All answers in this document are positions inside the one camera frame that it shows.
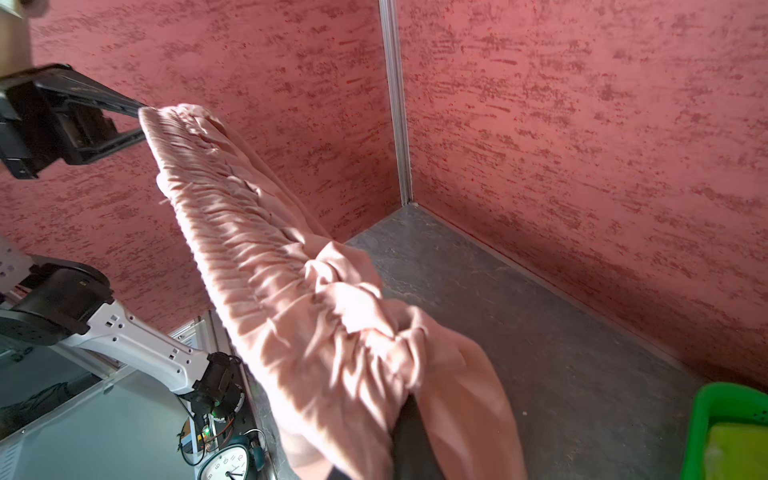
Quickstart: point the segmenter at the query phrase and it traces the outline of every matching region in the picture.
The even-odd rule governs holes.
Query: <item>red wall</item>
[[[768,384],[768,2],[399,0],[417,202]]]
[[[32,36],[36,64],[219,112],[341,240],[399,205],[376,2],[51,0]],[[156,173],[146,144],[35,182],[3,172],[0,231],[102,269],[134,312],[172,330],[208,299]]]

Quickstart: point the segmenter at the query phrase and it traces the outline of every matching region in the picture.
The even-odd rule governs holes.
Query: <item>pink fabric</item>
[[[204,108],[141,110],[173,204],[238,353],[266,390],[291,466],[391,475],[410,392],[446,478],[525,477],[508,400],[471,340],[384,299],[368,256],[332,241],[243,139]]]

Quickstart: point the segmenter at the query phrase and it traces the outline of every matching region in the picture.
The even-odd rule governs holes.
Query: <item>clock face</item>
[[[209,458],[199,480],[245,480],[248,473],[248,451],[242,445],[232,445]]]

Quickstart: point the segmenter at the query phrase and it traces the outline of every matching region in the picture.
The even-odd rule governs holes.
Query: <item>green plastic bin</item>
[[[768,395],[735,383],[710,383],[701,387],[690,416],[681,480],[704,478],[707,432],[718,422],[768,426]]]

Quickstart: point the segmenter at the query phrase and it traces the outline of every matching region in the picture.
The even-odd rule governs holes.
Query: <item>metal corner post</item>
[[[400,201],[403,205],[413,202],[411,157],[408,147],[408,123],[406,120],[406,92],[402,82],[402,56],[400,32],[397,25],[395,0],[379,0],[384,35],[386,77],[389,83],[389,104],[392,109],[392,129],[395,133],[397,176],[400,181]]]

